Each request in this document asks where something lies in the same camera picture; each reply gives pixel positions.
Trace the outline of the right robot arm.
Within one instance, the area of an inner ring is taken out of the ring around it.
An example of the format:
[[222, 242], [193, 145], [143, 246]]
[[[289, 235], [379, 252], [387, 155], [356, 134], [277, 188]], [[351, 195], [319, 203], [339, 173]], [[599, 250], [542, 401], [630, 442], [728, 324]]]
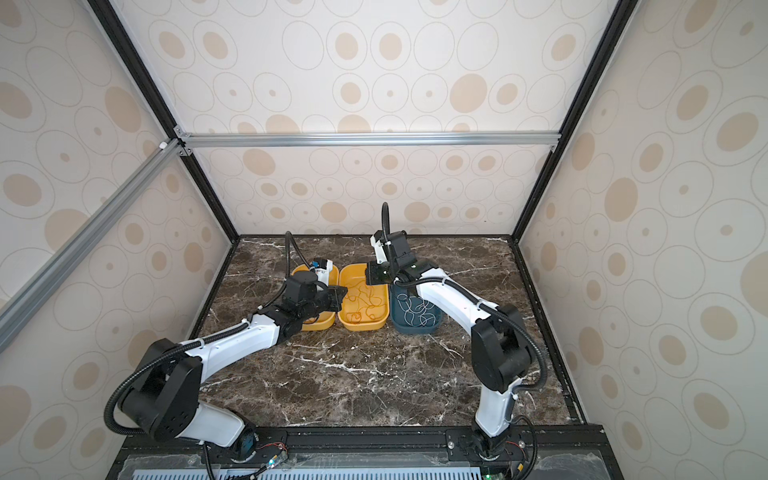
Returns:
[[379, 230], [370, 237], [375, 259], [366, 282], [392, 284], [445, 312], [469, 335], [471, 363], [482, 384], [474, 423], [484, 437], [497, 438], [513, 421], [523, 391], [546, 385], [545, 354], [514, 306], [500, 306], [472, 293], [428, 260], [419, 260], [404, 231]]

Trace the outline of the middle yellow plastic tray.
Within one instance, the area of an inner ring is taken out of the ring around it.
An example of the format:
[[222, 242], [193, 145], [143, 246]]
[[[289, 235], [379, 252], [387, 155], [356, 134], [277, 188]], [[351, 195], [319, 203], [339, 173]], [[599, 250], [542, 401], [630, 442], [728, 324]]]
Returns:
[[350, 331], [381, 329], [390, 315], [389, 287], [367, 285], [365, 263], [345, 266], [339, 277], [339, 285], [348, 288], [338, 317]]

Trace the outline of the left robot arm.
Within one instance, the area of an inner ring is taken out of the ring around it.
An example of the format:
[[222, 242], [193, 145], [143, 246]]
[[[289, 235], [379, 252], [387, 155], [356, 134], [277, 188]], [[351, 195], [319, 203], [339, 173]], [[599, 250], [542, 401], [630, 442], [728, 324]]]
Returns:
[[244, 459], [256, 448], [252, 423], [199, 398], [204, 381], [225, 367], [298, 334], [306, 320], [339, 312], [348, 290], [313, 271], [287, 277], [278, 295], [233, 327], [182, 343], [152, 343], [139, 366], [110, 395], [105, 426], [118, 435], [145, 434], [155, 442], [194, 440]]

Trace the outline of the aluminium rail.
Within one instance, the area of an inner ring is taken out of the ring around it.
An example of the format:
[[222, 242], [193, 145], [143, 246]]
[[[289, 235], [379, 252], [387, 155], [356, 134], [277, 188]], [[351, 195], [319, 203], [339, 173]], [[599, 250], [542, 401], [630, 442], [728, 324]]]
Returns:
[[415, 147], [557, 145], [557, 131], [371, 132], [371, 133], [182, 133], [188, 148]]
[[181, 142], [167, 139], [75, 232], [1, 310], [1, 348], [7, 349], [40, 308], [60, 288], [104, 236], [134, 204], [168, 162], [180, 155]]

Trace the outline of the black corner post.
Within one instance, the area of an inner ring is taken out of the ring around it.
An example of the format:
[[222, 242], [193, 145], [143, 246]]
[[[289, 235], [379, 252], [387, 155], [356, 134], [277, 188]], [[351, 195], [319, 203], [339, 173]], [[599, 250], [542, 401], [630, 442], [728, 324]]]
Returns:
[[130, 38], [118, 12], [110, 1], [88, 0], [88, 6], [93, 11], [98, 23], [104, 30], [109, 42], [114, 47], [123, 65], [126, 67], [143, 99], [149, 106], [153, 116], [158, 121], [166, 136], [179, 140], [185, 148], [181, 155], [182, 163], [197, 186], [203, 199], [212, 211], [216, 221], [231, 243], [236, 243], [240, 237], [233, 222], [225, 212], [223, 204], [214, 192], [210, 181], [205, 175], [200, 163], [190, 148], [186, 146], [177, 131], [177, 121], [158, 88], [154, 78], [147, 69], [140, 53]]
[[575, 96], [559, 130], [560, 138], [554, 149], [548, 154], [533, 189], [524, 205], [521, 216], [511, 234], [511, 244], [518, 245], [522, 240], [536, 210], [548, 188], [558, 165], [571, 143], [586, 108], [605, 73], [608, 64], [630, 23], [639, 4], [638, 0], [621, 0], [615, 5], [607, 26], [597, 43], [596, 50], [587, 66], [584, 77], [576, 89]]

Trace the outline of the back aluminium rail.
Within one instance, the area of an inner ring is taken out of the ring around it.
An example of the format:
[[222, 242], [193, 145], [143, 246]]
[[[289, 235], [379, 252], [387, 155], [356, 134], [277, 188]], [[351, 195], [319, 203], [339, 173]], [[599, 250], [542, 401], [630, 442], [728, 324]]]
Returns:
[[557, 145], [557, 131], [371, 132], [371, 133], [182, 133], [188, 148], [415, 147]]

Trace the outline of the left aluminium rail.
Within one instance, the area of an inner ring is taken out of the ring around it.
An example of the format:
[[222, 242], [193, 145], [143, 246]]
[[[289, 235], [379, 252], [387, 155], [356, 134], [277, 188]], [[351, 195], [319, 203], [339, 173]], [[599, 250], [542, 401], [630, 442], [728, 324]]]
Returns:
[[75, 232], [1, 310], [1, 348], [7, 349], [40, 308], [60, 288], [104, 236], [134, 204], [168, 162], [180, 155], [181, 142], [167, 139]]

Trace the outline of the yellow plastic tray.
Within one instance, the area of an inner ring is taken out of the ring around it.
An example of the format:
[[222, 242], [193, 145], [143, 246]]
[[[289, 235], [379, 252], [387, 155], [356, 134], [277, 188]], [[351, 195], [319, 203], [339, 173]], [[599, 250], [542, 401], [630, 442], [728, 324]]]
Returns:
[[[332, 285], [326, 285], [326, 286], [336, 286], [339, 284], [339, 275], [340, 270], [339, 268], [334, 264], [334, 271], [332, 276]], [[334, 325], [335, 320], [337, 318], [337, 313], [333, 311], [325, 311], [319, 314], [318, 317], [313, 317], [310, 319], [307, 319], [302, 327], [303, 331], [322, 331], [327, 330], [331, 326]]]
[[338, 317], [350, 331], [381, 329], [390, 315], [389, 287], [367, 285], [365, 263], [345, 266], [339, 277], [339, 285], [348, 288]]

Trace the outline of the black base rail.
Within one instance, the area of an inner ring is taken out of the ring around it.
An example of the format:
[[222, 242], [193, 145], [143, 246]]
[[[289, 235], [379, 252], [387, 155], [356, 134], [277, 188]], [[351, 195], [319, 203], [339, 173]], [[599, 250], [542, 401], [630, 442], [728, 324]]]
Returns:
[[517, 426], [487, 460], [467, 427], [261, 428], [253, 456], [130, 437], [110, 479], [620, 479], [596, 425]]

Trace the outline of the left yellow plastic tray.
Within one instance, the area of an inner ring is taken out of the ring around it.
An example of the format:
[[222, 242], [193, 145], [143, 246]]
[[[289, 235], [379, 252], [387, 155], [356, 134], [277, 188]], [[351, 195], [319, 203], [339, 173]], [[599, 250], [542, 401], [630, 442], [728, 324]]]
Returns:
[[[334, 271], [332, 276], [332, 285], [326, 285], [326, 286], [336, 286], [339, 284], [339, 275], [340, 270], [339, 268], [334, 264]], [[302, 327], [303, 331], [322, 331], [327, 330], [331, 326], [334, 325], [335, 320], [337, 318], [337, 313], [333, 311], [325, 311], [319, 314], [318, 317], [313, 317], [310, 319], [307, 319]]]

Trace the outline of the left black corner post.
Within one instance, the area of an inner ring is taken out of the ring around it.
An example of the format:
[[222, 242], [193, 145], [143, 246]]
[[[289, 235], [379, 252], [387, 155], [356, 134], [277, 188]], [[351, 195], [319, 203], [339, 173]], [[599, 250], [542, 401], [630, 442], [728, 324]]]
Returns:
[[143, 99], [149, 106], [153, 116], [158, 121], [166, 136], [179, 140], [185, 148], [181, 155], [182, 163], [197, 186], [203, 199], [212, 211], [216, 221], [231, 243], [236, 243], [240, 237], [233, 222], [225, 212], [223, 204], [214, 192], [210, 181], [205, 175], [200, 163], [190, 148], [186, 146], [177, 131], [177, 121], [158, 88], [154, 78], [147, 69], [140, 53], [130, 38], [118, 12], [110, 1], [88, 0], [88, 6], [93, 11], [98, 23], [104, 30], [109, 42], [114, 47], [123, 65], [126, 67]]

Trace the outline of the teal plastic tray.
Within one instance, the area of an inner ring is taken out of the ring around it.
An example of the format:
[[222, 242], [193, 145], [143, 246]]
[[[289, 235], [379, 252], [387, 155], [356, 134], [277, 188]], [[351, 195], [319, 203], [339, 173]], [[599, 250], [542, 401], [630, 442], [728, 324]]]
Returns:
[[446, 315], [431, 302], [410, 295], [406, 288], [392, 284], [390, 318], [394, 328], [401, 334], [429, 335], [439, 328]]

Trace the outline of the right black corner post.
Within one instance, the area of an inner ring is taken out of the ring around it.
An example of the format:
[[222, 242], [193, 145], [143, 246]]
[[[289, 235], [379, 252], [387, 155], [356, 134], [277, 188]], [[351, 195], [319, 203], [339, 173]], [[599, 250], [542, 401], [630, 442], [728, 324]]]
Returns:
[[607, 26], [597, 43], [596, 50], [587, 66], [584, 77], [576, 89], [575, 96], [559, 130], [560, 138], [554, 149], [548, 154], [533, 189], [524, 205], [521, 216], [511, 234], [511, 244], [518, 245], [522, 240], [536, 210], [548, 188], [558, 165], [571, 143], [586, 108], [605, 73], [608, 64], [630, 23], [639, 4], [638, 0], [621, 0], [615, 5]]

